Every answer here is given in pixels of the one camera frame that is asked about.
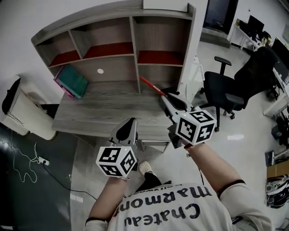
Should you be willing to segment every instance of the chair armrest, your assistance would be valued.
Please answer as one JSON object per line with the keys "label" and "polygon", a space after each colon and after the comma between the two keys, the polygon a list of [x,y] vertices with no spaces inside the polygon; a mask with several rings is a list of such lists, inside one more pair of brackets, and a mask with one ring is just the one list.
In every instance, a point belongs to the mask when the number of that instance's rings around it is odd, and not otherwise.
{"label": "chair armrest", "polygon": [[234,105],[243,105],[244,104],[244,100],[243,98],[239,97],[239,96],[235,96],[235,95],[231,95],[226,93],[226,98],[230,103],[233,103]]}
{"label": "chair armrest", "polygon": [[215,60],[218,61],[218,62],[221,62],[221,63],[225,63],[225,64],[227,64],[229,66],[232,66],[232,64],[231,64],[231,62],[229,60],[223,59],[221,57],[215,56]]}

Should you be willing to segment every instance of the bookshelf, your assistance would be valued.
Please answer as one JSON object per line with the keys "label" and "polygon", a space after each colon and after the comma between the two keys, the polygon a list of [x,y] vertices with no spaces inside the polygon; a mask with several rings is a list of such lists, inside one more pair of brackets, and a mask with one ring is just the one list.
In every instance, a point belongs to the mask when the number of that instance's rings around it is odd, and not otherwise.
{"label": "bookshelf", "polygon": [[135,82],[141,93],[147,86],[139,76],[160,88],[178,87],[192,24],[191,11],[119,10],[43,29],[32,42],[53,76],[70,64],[89,83]]}

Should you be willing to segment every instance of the white cable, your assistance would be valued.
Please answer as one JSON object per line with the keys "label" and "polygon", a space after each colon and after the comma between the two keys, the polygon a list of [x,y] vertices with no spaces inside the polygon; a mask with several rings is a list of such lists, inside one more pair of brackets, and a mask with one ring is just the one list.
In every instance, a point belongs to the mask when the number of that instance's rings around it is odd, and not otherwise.
{"label": "white cable", "polygon": [[[1,139],[0,139],[0,141],[2,142],[3,145],[4,145],[4,144],[8,144],[9,148],[11,148],[11,150],[13,151],[13,169],[18,172],[21,182],[24,183],[24,182],[25,182],[25,177],[26,177],[26,176],[29,176],[29,178],[30,178],[30,180],[32,181],[32,183],[36,183],[36,181],[37,181],[36,172],[31,169],[31,162],[37,162],[37,164],[40,164],[40,161],[39,161],[39,158],[38,158],[37,152],[36,152],[36,142],[35,142],[35,145],[34,145],[34,154],[35,154],[35,157],[34,157],[33,159],[30,159],[29,156],[23,154],[23,153],[20,151],[19,148],[16,148],[16,147],[12,144],[12,142],[13,142],[13,130],[11,130],[11,141],[10,141],[10,144],[9,144],[8,142],[4,142],[4,141],[1,140]],[[16,149],[16,150],[18,150],[18,151],[21,153],[21,155],[23,155],[23,156],[25,156],[25,157],[27,157],[27,158],[29,159],[29,169],[30,169],[30,171],[32,171],[32,172],[34,173],[34,175],[35,175],[35,180],[34,180],[34,181],[32,180],[32,178],[31,178],[31,176],[29,175],[28,172],[26,172],[26,173],[24,174],[24,178],[23,178],[23,180],[22,180],[21,174],[20,174],[19,170],[15,168],[15,164],[14,164],[14,163],[15,163],[15,151],[13,150],[13,148]]]}

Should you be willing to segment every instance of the white sneaker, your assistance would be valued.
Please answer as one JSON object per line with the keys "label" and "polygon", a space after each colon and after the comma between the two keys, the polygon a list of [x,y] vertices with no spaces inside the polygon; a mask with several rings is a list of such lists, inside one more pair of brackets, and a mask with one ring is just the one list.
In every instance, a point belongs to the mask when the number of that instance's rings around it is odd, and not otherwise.
{"label": "white sneaker", "polygon": [[140,163],[140,172],[141,174],[145,175],[146,172],[149,172],[151,171],[153,174],[153,170],[152,170],[152,167],[150,166],[150,164],[147,162],[147,161],[142,161]]}

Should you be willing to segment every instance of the cardboard box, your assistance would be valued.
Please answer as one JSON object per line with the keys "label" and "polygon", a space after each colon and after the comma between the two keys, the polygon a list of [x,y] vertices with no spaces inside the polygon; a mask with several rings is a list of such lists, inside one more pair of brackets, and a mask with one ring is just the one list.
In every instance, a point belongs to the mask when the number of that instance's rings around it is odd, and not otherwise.
{"label": "cardboard box", "polygon": [[289,160],[267,167],[267,178],[289,174]]}

